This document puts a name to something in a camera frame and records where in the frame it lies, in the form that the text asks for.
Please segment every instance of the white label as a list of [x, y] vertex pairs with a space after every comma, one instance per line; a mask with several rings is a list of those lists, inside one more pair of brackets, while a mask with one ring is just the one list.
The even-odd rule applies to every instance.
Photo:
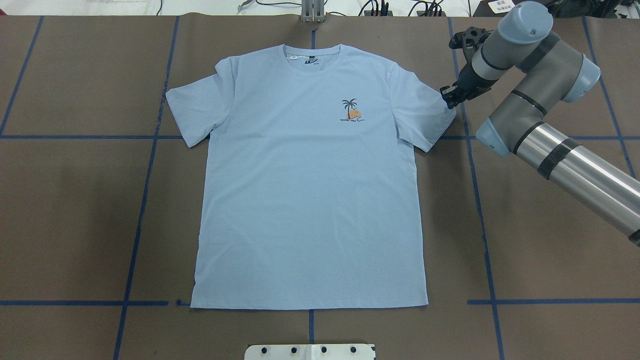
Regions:
[[489, 7], [494, 13], [506, 13], [515, 7], [512, 0], [498, 0], [489, 3]]

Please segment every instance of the grid line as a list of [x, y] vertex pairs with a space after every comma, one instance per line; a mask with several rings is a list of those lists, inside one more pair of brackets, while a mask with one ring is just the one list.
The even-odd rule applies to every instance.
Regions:
[[467, 305], [640, 304], [640, 298], [467, 300]]
[[[589, 34], [589, 26], [587, 25], [587, 18], [582, 17], [582, 26], [584, 28], [584, 35], [587, 38], [587, 44], [589, 45], [589, 52], [591, 52], [591, 58], [593, 59], [593, 63], [598, 65], [598, 60], [596, 59], [596, 53], [593, 50], [593, 44], [591, 43], [591, 35]], [[622, 153], [625, 157], [625, 161], [627, 162], [627, 167], [629, 169], [629, 175], [631, 177], [636, 177], [636, 172], [634, 172], [634, 167], [631, 165], [631, 160], [629, 159], [629, 153], [627, 152], [627, 146], [625, 145], [625, 141], [622, 138], [622, 132], [620, 131], [620, 125], [618, 124], [618, 118], [616, 117], [616, 113], [613, 111], [613, 105], [611, 105], [611, 99], [609, 98], [609, 92], [607, 91], [607, 87], [604, 85], [604, 79], [602, 79], [602, 75], [600, 75], [600, 87], [602, 87], [602, 92], [604, 93], [604, 99], [607, 102], [607, 107], [609, 109], [609, 113], [611, 114], [611, 120], [613, 121], [613, 126], [616, 129], [616, 134], [618, 141], [620, 141], [620, 147], [622, 147]]]
[[2, 135], [4, 131], [4, 127], [6, 126], [7, 120], [9, 120], [9, 114], [11, 113], [11, 108], [13, 107], [13, 102], [15, 100], [15, 96], [18, 94], [18, 89], [20, 88], [20, 83], [22, 82], [22, 77], [24, 72], [27, 70], [27, 64], [29, 63], [29, 59], [31, 58], [31, 53], [33, 52], [33, 48], [36, 45], [36, 40], [38, 40], [38, 34], [40, 33], [40, 28], [42, 28], [42, 23], [44, 21], [44, 16], [40, 17], [38, 21], [38, 26], [36, 27], [36, 31], [33, 33], [33, 38], [31, 39], [31, 44], [29, 45], [29, 50], [27, 51], [27, 55], [24, 57], [24, 62], [22, 63], [22, 68], [20, 69], [20, 74], [18, 75], [18, 80], [15, 82], [15, 86], [13, 88], [13, 92], [11, 93], [11, 98], [9, 99], [9, 104], [6, 106], [6, 111], [4, 112], [4, 117], [2, 119], [2, 124], [0, 125], [0, 135]]
[[309, 310], [309, 343], [310, 344], [316, 343], [316, 332], [315, 332], [316, 326], [314, 324], [314, 317], [316, 315], [315, 313], [316, 313], [315, 310], [313, 309]]
[[120, 314], [120, 325], [118, 326], [118, 335], [116, 337], [116, 345], [113, 351], [113, 360], [118, 360], [120, 356], [120, 345], [122, 344], [122, 336], [124, 335], [124, 325], [127, 319], [127, 310], [129, 306], [129, 295], [131, 294], [131, 284], [133, 282], [133, 274], [136, 268], [136, 258], [138, 256], [138, 247], [140, 245], [140, 235], [142, 232], [142, 220], [145, 214], [145, 208], [147, 206], [147, 197], [149, 193], [149, 180], [151, 178], [151, 170], [154, 166], [154, 159], [156, 156], [156, 148], [158, 143], [158, 135], [160, 133], [160, 126], [162, 125], [162, 115], [164, 110], [164, 102], [166, 99], [166, 88], [169, 83], [169, 75], [171, 72], [171, 64], [173, 60], [173, 50], [175, 49], [175, 39], [178, 32], [178, 25], [180, 24], [180, 17], [175, 17], [175, 24], [173, 25], [173, 36], [171, 40], [171, 47], [169, 50], [169, 59], [166, 64], [166, 75], [164, 78], [164, 88], [162, 91], [162, 97], [160, 99], [160, 108], [158, 109], [158, 123], [156, 126], [156, 132], [154, 133], [154, 142], [151, 146], [151, 155], [149, 156], [149, 166], [147, 169], [147, 177], [145, 179], [145, 187], [142, 193], [142, 203], [140, 205], [140, 214], [138, 215], [138, 226], [136, 228], [136, 238], [133, 243], [133, 250], [131, 252], [131, 262], [129, 264], [129, 275], [127, 276], [127, 287], [124, 293], [124, 303], [122, 304], [122, 312]]
[[[640, 136], [570, 136], [576, 140], [637, 141]], [[0, 135], [0, 140], [153, 140], [154, 135]], [[158, 140], [182, 140], [182, 135], [158, 135]], [[476, 140], [474, 135], [443, 135], [439, 140]]]
[[0, 300], [0, 306], [169, 306], [169, 302], [144, 300]]
[[[453, 38], [453, 23], [451, 18], [448, 17], [447, 21], [449, 23], [449, 36]], [[458, 65], [458, 55], [454, 49], [451, 49], [451, 53], [453, 55], [453, 65], [455, 70], [456, 78], [458, 77], [458, 73], [460, 71], [460, 66]], [[491, 258], [489, 256], [489, 245], [486, 239], [486, 229], [484, 227], [484, 216], [482, 211], [482, 203], [480, 201], [480, 190], [477, 184], [477, 176], [476, 176], [476, 164], [474, 163], [474, 156], [471, 148], [471, 139], [469, 137], [469, 125], [467, 122], [467, 111], [465, 108], [465, 104], [460, 104], [460, 111], [462, 112], [462, 120], [463, 125], [465, 127], [465, 141], [467, 143], [467, 156], [469, 158], [469, 165], [471, 167], [471, 179], [474, 185], [474, 196], [476, 198], [476, 210], [478, 212], [478, 216], [480, 218], [480, 227], [482, 231], [482, 241], [484, 245], [484, 268], [486, 270], [486, 278], [489, 283], [489, 296], [491, 298], [491, 308], [493, 313], [493, 326], [495, 328], [495, 337], [498, 346], [498, 355], [500, 360], [504, 360], [504, 347], [502, 346], [502, 331], [500, 330], [500, 319], [498, 316], [498, 305], [495, 301], [495, 288], [493, 287], [493, 274], [491, 270]]]

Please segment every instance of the cable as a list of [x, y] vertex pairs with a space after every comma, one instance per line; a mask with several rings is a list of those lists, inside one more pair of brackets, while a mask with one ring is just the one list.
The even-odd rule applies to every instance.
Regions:
[[424, 4], [424, 12], [427, 12], [427, 7], [429, 6], [428, 3], [426, 1], [416, 1], [415, 4], [413, 4], [413, 6], [411, 7], [411, 10], [409, 10], [409, 14], [407, 16], [411, 16], [413, 9], [415, 9], [415, 7], [419, 4]]
[[407, 16], [411, 16], [413, 9], [415, 9], [415, 7], [418, 6], [418, 4], [424, 4], [424, 13], [419, 16], [427, 17], [427, 16], [430, 16], [429, 14], [431, 13], [434, 13], [434, 16], [442, 16], [442, 6], [440, 6], [442, 1], [444, 0], [440, 0], [439, 3], [436, 3], [435, 0], [434, 1], [416, 0], [415, 4], [413, 4], [413, 6], [411, 7], [411, 10], [409, 10], [409, 14]]
[[378, 0], [368, 0], [366, 3], [364, 3], [364, 5], [362, 5], [362, 8], [360, 9], [360, 12], [358, 13], [358, 16], [362, 15], [362, 13], [364, 12], [364, 8], [371, 3], [371, 15], [373, 15], [373, 2], [375, 2], [376, 4], [378, 3]]
[[274, 6], [274, 5], [296, 5], [296, 6], [302, 6], [302, 4], [298, 4], [298, 3], [290, 3], [288, 1], [285, 1], [283, 3], [261, 3], [259, 0], [255, 0], [255, 2], [257, 4], [260, 5], [266, 5], [266, 6]]

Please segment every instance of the clothing label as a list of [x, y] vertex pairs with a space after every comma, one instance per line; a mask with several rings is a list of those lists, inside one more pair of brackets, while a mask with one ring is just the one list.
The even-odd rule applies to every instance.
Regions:
[[315, 64], [315, 65], [320, 65], [320, 63], [318, 62], [318, 58], [316, 58], [315, 56], [310, 56], [309, 59], [307, 59], [305, 61], [305, 65], [309, 65], [309, 64]]
[[488, 4], [494, 13], [506, 13], [515, 7], [512, 0], [498, 0], [492, 1]]

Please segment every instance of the metal cylinder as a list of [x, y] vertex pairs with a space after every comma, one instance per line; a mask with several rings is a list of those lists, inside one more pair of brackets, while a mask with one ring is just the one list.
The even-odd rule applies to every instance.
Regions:
[[514, 153], [640, 246], [640, 183], [633, 177], [542, 122]]

